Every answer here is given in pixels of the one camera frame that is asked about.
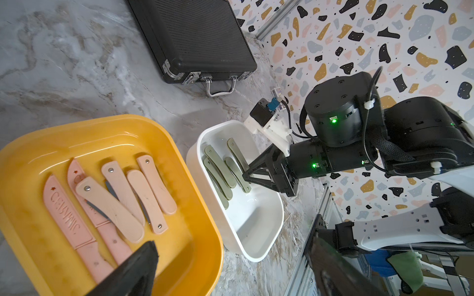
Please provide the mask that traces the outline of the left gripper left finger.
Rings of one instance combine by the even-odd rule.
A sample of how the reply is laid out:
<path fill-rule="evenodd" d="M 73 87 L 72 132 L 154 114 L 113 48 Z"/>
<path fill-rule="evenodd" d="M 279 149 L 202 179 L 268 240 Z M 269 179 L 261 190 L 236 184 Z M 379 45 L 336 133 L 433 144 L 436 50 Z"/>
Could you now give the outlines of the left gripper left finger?
<path fill-rule="evenodd" d="M 87 296 L 150 296 L 159 253 L 154 241 L 144 243 Z"/>

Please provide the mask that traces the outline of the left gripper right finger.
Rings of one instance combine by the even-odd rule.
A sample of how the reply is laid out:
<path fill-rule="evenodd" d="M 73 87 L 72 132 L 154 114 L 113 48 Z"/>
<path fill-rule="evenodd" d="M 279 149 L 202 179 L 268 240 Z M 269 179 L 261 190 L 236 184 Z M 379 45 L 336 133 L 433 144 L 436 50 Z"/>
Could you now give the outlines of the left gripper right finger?
<path fill-rule="evenodd" d="M 309 241 L 309 266 L 322 296 L 385 295 L 318 234 Z"/>

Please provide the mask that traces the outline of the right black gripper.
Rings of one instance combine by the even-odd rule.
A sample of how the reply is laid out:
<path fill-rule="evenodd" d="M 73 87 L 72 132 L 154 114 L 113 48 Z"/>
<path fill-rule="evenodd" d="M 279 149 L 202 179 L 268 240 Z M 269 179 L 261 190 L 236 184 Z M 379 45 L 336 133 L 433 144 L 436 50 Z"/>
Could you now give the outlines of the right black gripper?
<path fill-rule="evenodd" d="M 378 159 L 375 147 L 363 147 L 356 142 L 341 148 L 331 148 L 307 140 L 291 145 L 290 155 L 271 144 L 243 173 L 249 183 L 264 186 L 293 197 L 300 179 L 319 178 L 332 173 L 372 166 Z"/>

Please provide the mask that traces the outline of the green folding knife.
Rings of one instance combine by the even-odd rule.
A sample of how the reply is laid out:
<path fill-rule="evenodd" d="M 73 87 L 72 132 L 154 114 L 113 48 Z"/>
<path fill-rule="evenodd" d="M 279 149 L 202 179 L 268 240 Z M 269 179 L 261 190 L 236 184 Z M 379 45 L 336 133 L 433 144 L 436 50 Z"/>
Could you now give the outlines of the green folding knife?
<path fill-rule="evenodd" d="M 233 173 L 235 178 L 237 179 L 238 184 L 242 188 L 243 192 L 247 194 L 250 193 L 251 185 L 247 181 L 244 180 L 243 173 L 240 170 L 239 166 L 236 164 L 236 162 L 231 157 L 224 158 L 224 162 L 226 166 L 230 169 L 230 171 Z"/>
<path fill-rule="evenodd" d="M 230 138 L 227 141 L 227 146 L 231 153 L 233 154 L 234 158 L 237 160 L 237 163 L 242 170 L 245 172 L 249 169 L 249 164 L 247 163 L 246 159 L 244 158 L 243 153 L 241 152 L 240 148 L 238 147 L 237 143 L 233 138 Z"/>
<path fill-rule="evenodd" d="M 211 159 L 213 164 L 220 171 L 226 184 L 232 189 L 235 188 L 237 186 L 236 178 L 233 176 L 232 172 L 227 167 L 220 155 L 216 152 L 216 150 L 211 145 L 208 145 L 204 148 L 204 153 L 208 158 Z"/>
<path fill-rule="evenodd" d="M 232 200 L 233 193 L 232 193 L 231 188 L 227 185 L 225 180 L 221 177 L 220 173 L 218 172 L 218 170 L 216 169 L 216 167 L 214 166 L 212 161 L 208 157 L 205 157 L 203 159 L 203 164 L 204 164 L 206 170 L 211 175 L 211 177 L 215 180 L 215 182 L 219 186 L 219 188 L 222 191 L 224 197 L 228 201 Z"/>
<path fill-rule="evenodd" d="M 217 180 L 212 175 L 210 176 L 210 179 L 212 180 L 212 184 L 214 185 L 214 188 L 218 194 L 221 204 L 223 205 L 223 208 L 227 210 L 229 207 L 229 202 L 228 199 L 225 197 L 222 188 L 219 186 Z"/>

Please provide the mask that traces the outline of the white plastic bin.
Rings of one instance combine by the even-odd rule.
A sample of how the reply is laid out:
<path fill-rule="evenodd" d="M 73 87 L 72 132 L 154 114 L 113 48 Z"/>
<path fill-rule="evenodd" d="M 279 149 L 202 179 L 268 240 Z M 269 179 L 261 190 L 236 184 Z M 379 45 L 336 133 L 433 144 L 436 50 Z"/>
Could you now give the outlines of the white plastic bin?
<path fill-rule="evenodd" d="M 227 210 L 206 170 L 204 148 L 211 145 L 220 157 L 233 157 L 227 141 L 233 138 L 247 162 L 258 155 L 252 134 L 243 123 L 231 120 L 204 130 L 186 156 L 186 164 L 216 222 L 224 246 L 252 262 L 262 261 L 274 245 L 283 226 L 283 203 L 278 193 L 260 185 L 251 185 L 245 193 L 239 184 L 231 188 L 232 200 Z"/>

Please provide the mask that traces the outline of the pink folding knife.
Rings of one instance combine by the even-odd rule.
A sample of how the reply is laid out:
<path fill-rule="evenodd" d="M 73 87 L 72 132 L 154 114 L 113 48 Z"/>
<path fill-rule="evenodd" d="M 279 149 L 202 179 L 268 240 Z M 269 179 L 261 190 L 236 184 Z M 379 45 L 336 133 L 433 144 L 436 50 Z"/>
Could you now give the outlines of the pink folding knife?
<path fill-rule="evenodd" d="M 148 181 L 161 210 L 166 215 L 175 214 L 177 212 L 177 204 L 161 179 L 154 159 L 150 155 L 142 155 L 137 158 L 137 163 Z"/>
<path fill-rule="evenodd" d="M 165 233 L 168 225 L 144 174 L 139 170 L 130 170 L 127 172 L 127 180 L 144 206 L 153 233 Z"/>
<path fill-rule="evenodd" d="M 144 226 L 95 179 L 89 176 L 80 181 L 76 192 L 104 213 L 128 241 L 143 240 Z"/>
<path fill-rule="evenodd" d="M 102 166 L 101 172 L 120 203 L 144 226 L 146 219 L 119 163 L 117 161 L 107 162 Z"/>

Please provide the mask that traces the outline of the long pink sheathed knife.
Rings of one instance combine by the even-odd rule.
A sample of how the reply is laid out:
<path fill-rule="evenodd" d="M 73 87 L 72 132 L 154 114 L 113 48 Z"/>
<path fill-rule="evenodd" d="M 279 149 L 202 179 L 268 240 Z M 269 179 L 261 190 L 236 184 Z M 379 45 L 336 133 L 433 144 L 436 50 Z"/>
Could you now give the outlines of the long pink sheathed knife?
<path fill-rule="evenodd" d="M 98 242 L 54 175 L 45 182 L 43 202 L 95 283 L 101 283 L 114 269 L 100 254 Z"/>

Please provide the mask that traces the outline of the yellow plastic bin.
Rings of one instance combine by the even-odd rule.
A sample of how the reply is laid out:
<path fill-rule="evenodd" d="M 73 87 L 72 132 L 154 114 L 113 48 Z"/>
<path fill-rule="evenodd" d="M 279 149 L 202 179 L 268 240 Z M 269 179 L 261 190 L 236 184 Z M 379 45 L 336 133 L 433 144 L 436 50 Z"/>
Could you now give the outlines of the yellow plastic bin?
<path fill-rule="evenodd" d="M 1 231 L 42 296 L 98 289 L 147 244 L 154 296 L 208 296 L 223 244 L 170 134 L 137 115 L 42 129 L 1 150 Z"/>

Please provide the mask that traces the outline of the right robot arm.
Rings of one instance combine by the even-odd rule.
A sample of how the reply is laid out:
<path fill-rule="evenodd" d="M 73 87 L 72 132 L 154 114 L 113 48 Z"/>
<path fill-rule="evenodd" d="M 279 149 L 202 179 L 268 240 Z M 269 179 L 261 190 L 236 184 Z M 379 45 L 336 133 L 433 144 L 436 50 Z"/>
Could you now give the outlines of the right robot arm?
<path fill-rule="evenodd" d="M 448 188 L 410 212 L 369 222 L 344 222 L 320 229 L 340 254 L 356 257 L 385 247 L 417 243 L 474 246 L 474 133 L 455 111 L 427 96 L 384 109 L 374 74 L 337 76 L 307 95 L 300 120 L 315 130 L 290 145 L 288 155 L 271 145 L 243 172 L 245 181 L 289 197 L 299 180 L 376 161 L 386 176 L 439 179 Z"/>

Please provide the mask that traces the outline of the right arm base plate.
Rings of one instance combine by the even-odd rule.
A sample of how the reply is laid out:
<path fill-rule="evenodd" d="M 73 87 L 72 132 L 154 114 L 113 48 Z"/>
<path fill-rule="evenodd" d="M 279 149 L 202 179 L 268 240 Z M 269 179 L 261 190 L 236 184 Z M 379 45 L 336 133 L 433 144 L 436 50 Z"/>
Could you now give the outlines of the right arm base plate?
<path fill-rule="evenodd" d="M 357 246 L 357 241 L 354 239 L 354 222 L 336 224 L 333 229 L 328 229 L 324 223 L 323 216 L 318 214 L 309 233 L 309 238 L 303 252 L 304 255 L 310 254 L 313 243 L 317 238 L 325 241 L 342 256 L 357 258 L 362 253 L 362 250 Z"/>

